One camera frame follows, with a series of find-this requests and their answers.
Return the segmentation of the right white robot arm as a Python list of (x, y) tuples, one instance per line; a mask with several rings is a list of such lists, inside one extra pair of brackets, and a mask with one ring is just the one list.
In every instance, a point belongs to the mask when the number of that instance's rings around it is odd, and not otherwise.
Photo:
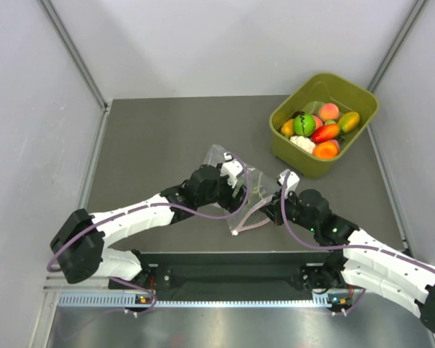
[(340, 259), (323, 270), (329, 285), (346, 283), (380, 295), (410, 311), (435, 334), (435, 266), (398, 252), (332, 213), (314, 189), (278, 192), (260, 210), (276, 225), (294, 223), (311, 231), (317, 250)]

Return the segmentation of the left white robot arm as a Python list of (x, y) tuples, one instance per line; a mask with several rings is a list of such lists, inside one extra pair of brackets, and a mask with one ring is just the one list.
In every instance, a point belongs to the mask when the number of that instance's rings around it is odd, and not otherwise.
[(66, 282), (81, 283), (92, 276), (119, 278), (134, 287), (145, 286), (148, 263), (140, 251), (119, 251), (112, 245), (134, 234), (198, 216), (199, 208), (218, 204), (228, 217), (247, 203), (249, 180), (245, 165), (231, 160), (202, 165), (191, 177), (151, 198), (107, 212), (72, 212), (50, 243), (52, 265), (58, 265)]

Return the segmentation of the orange fake fruit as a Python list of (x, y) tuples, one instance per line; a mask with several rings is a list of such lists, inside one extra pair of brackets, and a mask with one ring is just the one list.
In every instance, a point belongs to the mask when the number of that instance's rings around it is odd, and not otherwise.
[(339, 155), (339, 150), (330, 141), (325, 141), (315, 147), (313, 155), (322, 160), (330, 160)]

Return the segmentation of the green fake watermelon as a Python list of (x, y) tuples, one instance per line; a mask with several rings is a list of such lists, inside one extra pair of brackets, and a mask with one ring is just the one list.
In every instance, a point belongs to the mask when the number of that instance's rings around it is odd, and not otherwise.
[(293, 130), (298, 136), (309, 137), (314, 132), (316, 121), (311, 114), (302, 114), (294, 118)]

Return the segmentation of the clear zip top bag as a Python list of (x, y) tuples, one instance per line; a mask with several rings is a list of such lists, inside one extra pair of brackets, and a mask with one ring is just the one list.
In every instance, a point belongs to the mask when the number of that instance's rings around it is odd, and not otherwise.
[[(213, 144), (206, 153), (204, 164), (216, 166), (220, 162), (225, 161), (225, 153), (227, 151), (218, 144)], [(271, 222), (267, 215), (260, 211), (263, 205), (271, 202), (273, 195), (279, 192), (279, 184), (275, 179), (264, 174), (261, 170), (246, 164), (249, 174), (249, 197), (246, 205), (239, 211), (237, 215), (228, 218), (227, 224), (232, 236), (238, 236), (240, 233)], [(246, 192), (246, 177), (244, 173), (238, 176), (236, 187), (232, 193), (232, 198), (241, 198), (243, 201)]]

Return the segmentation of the yellow fake orange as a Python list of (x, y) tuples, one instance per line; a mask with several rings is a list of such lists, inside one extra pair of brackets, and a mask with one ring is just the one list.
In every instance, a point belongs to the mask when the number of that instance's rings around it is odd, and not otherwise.
[(287, 120), (280, 129), (280, 133), (282, 136), (286, 138), (291, 138), (294, 135), (294, 119)]

